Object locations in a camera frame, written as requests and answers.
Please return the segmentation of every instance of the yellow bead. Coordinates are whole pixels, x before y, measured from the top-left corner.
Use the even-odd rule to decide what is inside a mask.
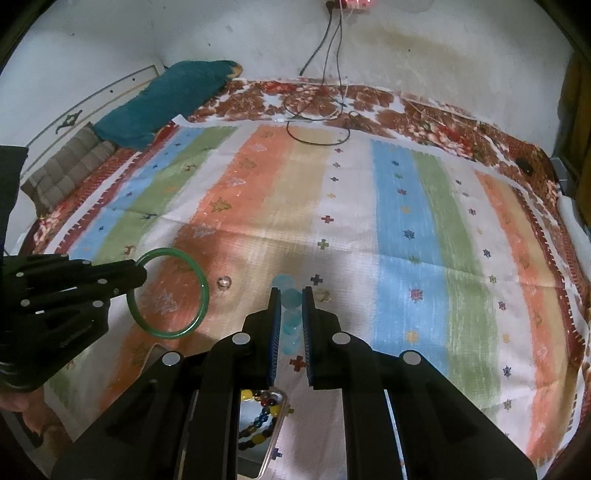
[[[262,433],[257,433],[256,435],[253,435],[252,438],[252,443],[254,443],[255,445],[258,445],[259,443],[263,443],[266,438],[263,437]]]

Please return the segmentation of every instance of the white wall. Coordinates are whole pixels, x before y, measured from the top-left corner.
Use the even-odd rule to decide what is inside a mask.
[[[419,9],[429,1],[414,0]],[[247,78],[295,78],[326,28],[323,0],[151,0],[165,65],[233,59]],[[571,48],[533,0],[435,0],[424,13],[376,0],[345,28],[348,81],[466,109],[552,152]],[[319,55],[307,75],[319,77]]]
[[[57,0],[0,74],[0,142],[26,145],[98,89],[154,58],[145,0]]]

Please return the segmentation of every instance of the black cable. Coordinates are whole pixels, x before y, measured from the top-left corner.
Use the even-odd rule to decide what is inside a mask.
[[[332,120],[336,120],[337,118],[340,118],[340,116],[343,114],[343,111],[345,109],[345,97],[344,97],[344,94],[343,94],[343,82],[342,82],[342,78],[341,78],[341,75],[340,75],[340,66],[339,66],[339,53],[340,53],[341,45],[343,43],[343,15],[342,15],[342,12],[341,12],[341,16],[339,18],[339,25],[337,26],[337,29],[333,33],[333,36],[330,39],[328,50],[326,51],[326,57],[324,59],[324,68],[323,68],[323,71],[322,71],[322,81],[320,82],[320,86],[321,87],[324,85],[324,81],[326,80],[326,67],[328,65],[328,59],[329,59],[329,56],[330,56],[330,50],[332,48],[332,44],[333,44],[333,42],[335,40],[335,37],[336,37],[337,32],[340,32],[340,37],[339,37],[339,45],[337,46],[337,51],[336,51],[336,68],[337,68],[337,73],[339,75],[339,92],[340,92],[341,101],[339,102],[338,100],[336,100],[332,96],[328,95],[328,97],[332,101],[334,101],[334,102],[336,102],[336,103],[338,103],[340,105],[340,112],[339,112],[339,114],[335,118],[333,118]],[[283,100],[283,108],[288,113],[292,114],[295,118],[305,119],[305,120],[307,120],[309,122],[324,122],[324,121],[327,121],[328,120],[328,118],[326,118],[326,117],[325,118],[306,118],[306,117],[303,117],[301,114],[304,111],[306,111],[306,109],[310,106],[310,102],[302,110],[300,110],[297,113],[296,112],[292,112],[291,110],[289,110],[287,108],[287,100],[290,97],[294,96],[294,95],[296,95],[296,94],[295,93],[292,93],[291,95],[288,95]],[[312,145],[312,146],[316,146],[316,147],[335,147],[337,145],[342,145],[343,143],[345,143],[351,137],[351,128],[349,126],[349,119],[345,119],[345,121],[344,121],[344,126],[345,126],[345,128],[347,130],[347,136],[344,139],[339,140],[339,141],[336,141],[336,142],[333,142],[333,143],[310,142],[310,141],[307,141],[307,140],[302,140],[301,138],[297,138],[295,135],[293,135],[290,132],[290,123],[291,123],[291,121],[288,120],[287,121],[287,124],[285,126],[285,130],[287,131],[287,134],[291,138],[293,138],[294,140],[296,140],[296,141],[298,141],[300,143],[303,143],[305,145]]]
[[[310,57],[310,59],[306,62],[306,64],[304,65],[304,68],[302,68],[300,70],[300,77],[304,76],[304,72],[306,71],[306,68],[308,68],[308,66],[310,65],[310,63],[312,62],[312,60],[314,60],[314,57],[316,57],[316,54],[322,48],[322,45],[324,45],[324,42],[326,41],[326,37],[329,36],[330,26],[332,25],[332,2],[326,2],[326,8],[329,11],[329,24],[326,25],[326,31],[324,32],[324,37],[322,37],[322,40],[320,41],[320,44],[318,45],[318,47],[316,48],[316,50],[314,50],[314,53],[312,54],[312,56]]]

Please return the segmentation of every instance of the brown cushion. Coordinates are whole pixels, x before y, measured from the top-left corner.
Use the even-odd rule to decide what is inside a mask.
[[[37,209],[46,215],[115,152],[109,142],[100,142],[90,124],[83,127],[48,162],[21,186]]]

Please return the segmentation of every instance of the bed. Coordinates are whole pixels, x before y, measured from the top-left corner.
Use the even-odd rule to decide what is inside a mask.
[[[47,125],[25,145],[29,148],[29,153],[22,168],[21,184],[87,123],[94,123],[110,111],[124,105],[163,72],[164,67],[158,61],[135,72],[130,72],[129,75],[93,92]],[[23,192],[20,192],[8,225],[5,254],[15,255],[18,253],[26,233],[36,220],[33,203]]]
[[[234,80],[141,153],[118,150],[17,245],[95,264],[176,247],[204,268],[210,309],[191,335],[208,350],[265,306],[273,279],[312,286],[319,308],[378,351],[419,350],[546,475],[591,406],[589,280],[537,147],[467,112],[367,86],[326,116],[335,87]],[[150,265],[138,292],[148,322],[176,330],[196,308],[183,264]],[[229,289],[216,288],[230,277]],[[77,438],[136,379],[157,343],[112,302],[109,333],[45,386]],[[265,478],[346,478],[342,401],[312,391],[303,343],[282,333],[277,385],[293,413]]]

